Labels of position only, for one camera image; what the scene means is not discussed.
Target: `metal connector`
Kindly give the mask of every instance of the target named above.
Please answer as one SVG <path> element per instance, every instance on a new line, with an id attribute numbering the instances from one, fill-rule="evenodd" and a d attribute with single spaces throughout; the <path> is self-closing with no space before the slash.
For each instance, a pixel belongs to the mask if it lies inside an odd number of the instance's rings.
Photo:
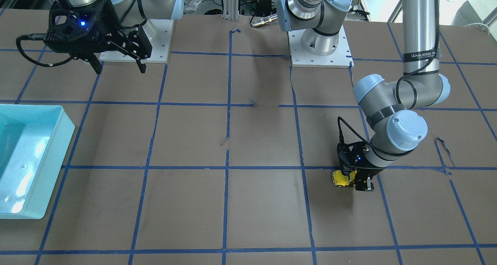
<path id="1" fill-rule="evenodd" d="M 278 14 L 272 14 L 270 16 L 263 17 L 262 19 L 258 19 L 257 21 L 253 21 L 250 25 L 253 28 L 258 28 L 267 23 L 272 23 L 273 21 L 278 21 Z"/>

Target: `white mounting plate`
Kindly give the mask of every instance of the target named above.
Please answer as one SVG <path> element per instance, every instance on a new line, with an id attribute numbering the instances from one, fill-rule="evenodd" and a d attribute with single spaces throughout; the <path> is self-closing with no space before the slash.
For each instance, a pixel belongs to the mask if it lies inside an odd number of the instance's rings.
<path id="1" fill-rule="evenodd" d="M 328 56 L 318 56 L 309 53 L 304 49 L 300 38 L 304 34 L 303 30 L 288 32 L 288 42 L 290 45 L 290 54 L 292 55 L 292 66 L 296 67 L 325 67 L 325 68 L 349 68 L 350 64 L 354 67 L 352 54 L 348 46 L 347 37 L 343 26 L 340 28 L 340 41 L 334 53 Z"/>
<path id="2" fill-rule="evenodd" d="M 170 19 L 151 19 L 152 24 L 156 27 L 158 35 L 152 39 L 152 54 L 147 58 L 148 63 L 167 63 L 169 56 L 169 46 L 172 37 L 172 25 L 174 21 Z M 132 57 L 123 55 L 118 51 L 107 51 L 100 54 L 101 61 L 110 62 L 136 62 Z"/>

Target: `yellow object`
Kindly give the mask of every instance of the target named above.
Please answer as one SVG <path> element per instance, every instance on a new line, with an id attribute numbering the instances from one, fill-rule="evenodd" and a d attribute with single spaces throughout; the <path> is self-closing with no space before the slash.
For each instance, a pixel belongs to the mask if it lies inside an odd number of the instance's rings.
<path id="1" fill-rule="evenodd" d="M 332 174 L 333 184 L 337 187 L 353 187 L 356 173 L 354 170 L 350 175 L 343 175 L 340 170 L 336 170 Z"/>

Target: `electrical cable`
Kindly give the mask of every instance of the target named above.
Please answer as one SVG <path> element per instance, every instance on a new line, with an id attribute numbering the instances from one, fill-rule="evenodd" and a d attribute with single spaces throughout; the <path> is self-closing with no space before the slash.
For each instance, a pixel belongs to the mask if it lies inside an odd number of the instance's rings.
<path id="1" fill-rule="evenodd" d="M 440 4 L 439 4 L 440 0 L 435 0 L 434 3 L 435 3 L 435 47 L 434 47 L 434 50 L 438 51 L 438 44 L 440 43 L 440 7 L 439 7 L 440 6 Z M 436 58 L 436 56 L 430 58 L 423 67 L 419 68 L 418 70 L 415 70 L 415 71 L 412 71 L 412 72 L 410 72 L 408 74 L 403 75 L 397 81 L 396 86 L 395 86 L 395 97 L 396 97 L 397 102 L 399 104 L 402 104 L 401 98 L 400 98 L 400 95 L 399 95 L 399 89 L 400 89 L 400 86 L 401 86 L 401 82 L 403 80 L 405 80 L 408 76 L 412 76 L 414 74 L 417 74 L 421 70 L 424 70 L 425 68 L 427 68 L 428 65 L 430 65 L 433 62 L 433 60 L 435 60 L 435 58 Z"/>
<path id="2" fill-rule="evenodd" d="M 272 0 L 268 0 L 268 1 L 264 2 L 264 3 L 262 3 L 261 5 L 266 5 L 268 2 L 271 2 L 271 1 L 272 1 Z M 252 17 L 250 18 L 250 21 L 248 21 L 248 24 L 250 24 L 251 28 L 254 28 L 254 27 L 252 26 L 252 21 L 254 20 L 255 15 L 253 15 L 253 14 L 250 14 L 250 15 L 251 15 Z"/>
<path id="3" fill-rule="evenodd" d="M 403 152 L 401 154 L 393 154 L 391 152 L 386 152 L 378 147 L 376 147 L 375 145 L 373 145 L 371 142 L 369 142 L 368 140 L 364 139 L 364 137 L 362 137 L 361 135 L 359 135 L 357 133 L 357 131 L 355 131 L 351 126 L 350 124 L 348 124 L 341 116 L 339 116 L 337 118 L 337 122 L 339 124 L 339 139 L 340 139 L 340 143 L 345 143 L 344 140 L 343 140 L 343 134 L 342 134 L 342 130 L 341 130 L 341 125 L 340 125 L 340 122 L 343 122 L 343 124 L 346 125 L 346 127 L 348 127 L 348 129 L 350 129 L 350 131 L 352 131 L 353 134 L 355 134 L 355 136 L 358 136 L 359 139 L 361 139 L 361 141 L 363 141 L 364 143 L 366 143 L 367 145 L 369 145 L 371 148 L 373 148 L 374 150 L 378 151 L 378 152 L 381 152 L 382 154 L 384 155 L 388 155 L 388 156 L 392 156 L 392 157 L 402 157 L 402 156 L 406 156 L 408 154 L 410 154 L 411 152 L 414 151 L 414 149 L 410 150 L 410 151 L 407 151 L 407 152 Z"/>
<path id="4" fill-rule="evenodd" d="M 19 36 L 17 39 L 16 39 L 16 46 L 17 46 L 17 49 L 19 50 L 19 53 L 21 53 L 21 55 L 26 58 L 27 60 L 29 60 L 31 63 L 34 63 L 36 65 L 39 65 L 39 66 L 42 66 L 42 67 L 55 67 L 55 66 L 60 66 L 62 64 L 66 64 L 68 62 L 70 62 L 72 60 L 71 57 L 67 58 L 66 60 L 63 60 L 61 62 L 57 62 L 57 63 L 41 63 L 39 61 L 36 61 L 32 58 L 30 58 L 23 50 L 23 48 L 21 47 L 21 41 L 23 40 L 31 40 L 31 41 L 42 41 L 43 39 L 42 38 L 39 38 L 39 37 L 33 37 L 33 35 L 21 35 Z"/>

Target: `plastic tray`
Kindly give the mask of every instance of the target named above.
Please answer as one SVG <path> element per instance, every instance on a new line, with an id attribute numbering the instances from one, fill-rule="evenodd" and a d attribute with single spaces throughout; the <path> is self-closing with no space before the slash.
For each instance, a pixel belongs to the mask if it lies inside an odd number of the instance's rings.
<path id="1" fill-rule="evenodd" d="M 0 104 L 0 219 L 45 215 L 74 128 L 62 106 Z"/>

